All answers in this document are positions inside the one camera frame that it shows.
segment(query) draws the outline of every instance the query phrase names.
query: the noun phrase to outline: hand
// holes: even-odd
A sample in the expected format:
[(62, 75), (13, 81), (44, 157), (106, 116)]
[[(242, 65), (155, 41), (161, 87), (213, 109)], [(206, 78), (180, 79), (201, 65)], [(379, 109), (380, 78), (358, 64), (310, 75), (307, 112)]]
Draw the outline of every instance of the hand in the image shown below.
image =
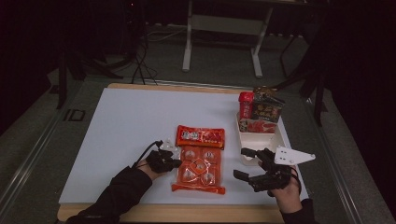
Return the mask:
[[(291, 166), (291, 168), (293, 168), (291, 172), (297, 175), (295, 172), (296, 167)], [(293, 177), (285, 188), (272, 189), (271, 192), (276, 197), (276, 203), (282, 213), (294, 213), (303, 208), (300, 201), (299, 184)]]
[(146, 175), (148, 175), (150, 177), (151, 180), (155, 180), (156, 178), (165, 175), (166, 173), (155, 173), (154, 171), (151, 170), (151, 168), (149, 167), (149, 164), (147, 163), (146, 160), (142, 160), (137, 164), (137, 169), (143, 171), (146, 173)]

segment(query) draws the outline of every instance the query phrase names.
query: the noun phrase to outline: red snack bag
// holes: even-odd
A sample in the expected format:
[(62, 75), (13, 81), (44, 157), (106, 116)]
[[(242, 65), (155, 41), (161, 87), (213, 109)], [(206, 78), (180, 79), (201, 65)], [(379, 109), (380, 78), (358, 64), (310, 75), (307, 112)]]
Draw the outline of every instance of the red snack bag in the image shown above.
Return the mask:
[(220, 184), (224, 130), (178, 126), (177, 145), (181, 146), (182, 164), (172, 191), (190, 189), (225, 194)]

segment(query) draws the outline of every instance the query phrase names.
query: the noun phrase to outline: person's left hand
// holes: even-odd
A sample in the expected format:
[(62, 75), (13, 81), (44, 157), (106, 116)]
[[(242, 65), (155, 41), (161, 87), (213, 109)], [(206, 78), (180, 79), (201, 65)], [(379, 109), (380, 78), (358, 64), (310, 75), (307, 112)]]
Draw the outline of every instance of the person's left hand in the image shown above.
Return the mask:
[(146, 160), (140, 161), (137, 164), (137, 169), (145, 172), (150, 177), (151, 180), (155, 180), (156, 178), (166, 174), (166, 172), (158, 174), (158, 173), (155, 173), (154, 171), (152, 171)]

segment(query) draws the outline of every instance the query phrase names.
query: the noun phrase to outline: person's right hand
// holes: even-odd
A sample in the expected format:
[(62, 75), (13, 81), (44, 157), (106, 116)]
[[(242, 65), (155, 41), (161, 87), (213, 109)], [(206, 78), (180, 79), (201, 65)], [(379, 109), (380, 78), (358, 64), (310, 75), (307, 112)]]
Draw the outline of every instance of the person's right hand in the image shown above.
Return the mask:
[[(291, 166), (291, 171), (294, 175), (296, 167)], [(272, 189), (271, 192), (276, 197), (277, 206), (282, 213), (294, 213), (303, 208), (300, 201), (300, 190), (299, 184), (293, 177), (290, 179), (289, 184), (283, 189)]]

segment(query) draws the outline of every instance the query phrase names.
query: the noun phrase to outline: gray carpet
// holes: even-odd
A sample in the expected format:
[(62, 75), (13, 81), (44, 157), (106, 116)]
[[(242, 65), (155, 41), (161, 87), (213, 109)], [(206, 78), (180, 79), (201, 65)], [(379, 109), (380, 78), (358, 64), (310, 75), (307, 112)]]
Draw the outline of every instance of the gray carpet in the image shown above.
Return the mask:
[[(174, 32), (179, 28), (169, 29)], [(149, 39), (162, 37), (164, 35), (150, 35)], [(235, 38), (240, 38), (237, 43), (233, 42)], [(249, 55), (248, 45), (254, 43), (254, 39), (234, 35), (213, 38), (213, 34), (195, 34), (189, 73), (181, 71), (185, 46), (183, 34), (150, 41), (145, 58), (149, 69), (144, 70), (144, 77), (150, 84), (153, 84), (153, 77), (162, 84), (185, 82), (230, 88), (274, 85), (285, 80), (277, 58), (287, 41), (279, 36), (269, 36), (264, 40), (260, 53), (264, 72), (262, 79), (254, 77)], [(298, 64), (305, 50), (305, 42), (298, 38), (285, 56), (288, 71)], [(3, 223), (53, 223), (56, 220), (59, 197), (102, 89), (112, 82), (130, 82), (135, 67), (133, 64), (115, 71), (125, 76), (123, 80), (109, 79), (87, 68), (89, 75), (83, 83), (69, 81), (70, 102), (64, 110), (56, 110), (56, 95), (46, 93), (0, 137), (0, 190), (4, 191), (19, 165), (35, 148), (35, 142), (45, 132), (46, 124), (53, 118), (59, 120), (47, 141), (44, 141), (34, 169), (26, 178), (21, 192), (15, 196), (15, 202), (7, 210)], [(56, 71), (49, 76), (56, 77)], [(331, 164), (332, 159), (335, 159), (338, 164), (335, 171), (342, 175), (361, 222), (394, 223), (353, 137), (332, 102), (331, 93), (326, 91), (324, 101), (328, 112), (322, 113), (323, 128), (318, 128), (312, 120), (310, 104), (298, 95), (300, 86), (301, 83), (297, 83), (287, 87), (278, 93), (278, 97), (287, 102), (282, 118), (291, 145), (317, 156), (314, 161), (300, 165), (310, 197), (314, 199), (317, 220), (320, 223), (350, 223), (348, 212), (340, 199), (345, 189), (339, 189), (334, 184), (334, 180), (339, 181), (339, 176), (334, 176)], [(81, 122), (63, 120), (67, 109), (85, 110), (85, 119)]]

